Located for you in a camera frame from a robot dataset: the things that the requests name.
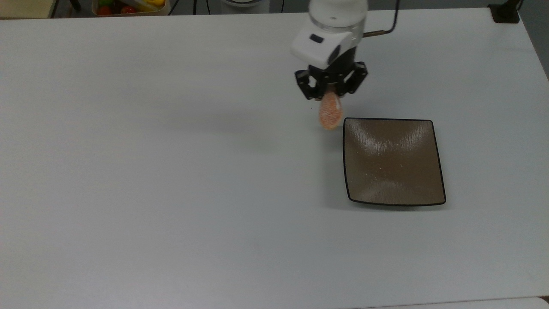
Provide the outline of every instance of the wire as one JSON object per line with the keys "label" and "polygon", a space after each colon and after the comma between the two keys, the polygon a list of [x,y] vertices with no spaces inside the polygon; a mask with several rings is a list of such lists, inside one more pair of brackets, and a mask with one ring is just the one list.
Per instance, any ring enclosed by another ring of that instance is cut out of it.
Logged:
{"label": "wire", "polygon": [[173,12],[173,9],[175,9],[175,6],[177,5],[178,2],[179,2],[179,0],[175,0],[175,3],[173,4],[172,9],[171,9],[170,12],[168,13],[168,16],[171,15],[171,13]]}
{"label": "wire", "polygon": [[399,17],[399,6],[400,6],[400,0],[396,0],[395,4],[395,18],[393,20],[393,26],[389,30],[378,30],[378,31],[371,31],[371,32],[364,32],[362,37],[371,37],[371,36],[377,36],[377,35],[384,35],[389,34],[396,28],[396,21]]}

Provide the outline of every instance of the brown plate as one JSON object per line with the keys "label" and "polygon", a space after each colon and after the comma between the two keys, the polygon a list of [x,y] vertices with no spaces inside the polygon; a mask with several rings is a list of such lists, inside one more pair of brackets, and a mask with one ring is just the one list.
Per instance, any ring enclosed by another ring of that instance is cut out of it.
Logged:
{"label": "brown plate", "polygon": [[349,199],[397,206],[446,202],[431,120],[345,118],[343,165]]}

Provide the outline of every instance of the red fruit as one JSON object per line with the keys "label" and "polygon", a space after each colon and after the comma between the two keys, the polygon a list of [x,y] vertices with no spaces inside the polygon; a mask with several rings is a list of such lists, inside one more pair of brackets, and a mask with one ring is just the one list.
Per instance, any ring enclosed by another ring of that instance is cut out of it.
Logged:
{"label": "red fruit", "polygon": [[135,13],[136,10],[134,7],[130,7],[129,5],[123,7],[121,10],[120,10],[120,14],[130,14],[130,13]]}
{"label": "red fruit", "polygon": [[100,7],[97,10],[97,15],[112,15],[112,14],[113,14],[113,11],[111,11],[110,8],[107,6]]}

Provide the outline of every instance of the white cylinder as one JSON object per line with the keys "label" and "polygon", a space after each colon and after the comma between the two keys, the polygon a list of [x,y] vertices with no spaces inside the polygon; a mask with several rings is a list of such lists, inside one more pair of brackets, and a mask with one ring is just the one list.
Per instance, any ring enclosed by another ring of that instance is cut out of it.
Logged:
{"label": "white cylinder", "polygon": [[221,14],[268,14],[269,0],[221,0]]}
{"label": "white cylinder", "polygon": [[311,0],[309,13],[330,27],[349,27],[366,18],[367,0]]}

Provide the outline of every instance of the floor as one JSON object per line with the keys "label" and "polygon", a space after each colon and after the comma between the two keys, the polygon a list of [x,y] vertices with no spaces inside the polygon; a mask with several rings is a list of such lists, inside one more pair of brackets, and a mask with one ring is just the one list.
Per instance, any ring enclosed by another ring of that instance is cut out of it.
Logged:
{"label": "floor", "polygon": [[[91,6],[92,0],[79,0],[81,11],[74,10],[69,0],[59,0],[53,13],[54,18],[86,18],[94,17]],[[466,8],[486,7],[488,3],[502,3],[503,0],[413,0],[403,1],[401,9],[431,9],[431,8]],[[280,12],[283,8],[285,13],[306,12],[308,0],[285,1],[282,7],[282,0],[270,0],[271,12]],[[392,9],[392,1],[370,0],[369,7],[372,10]],[[212,14],[220,12],[220,1],[209,0]],[[198,14],[207,14],[206,0],[199,0],[197,4]],[[173,11],[173,15],[192,14],[192,1],[181,0]],[[524,25],[530,35],[530,39],[540,58],[545,74],[549,78],[549,1],[546,0],[525,0],[520,10]]]}

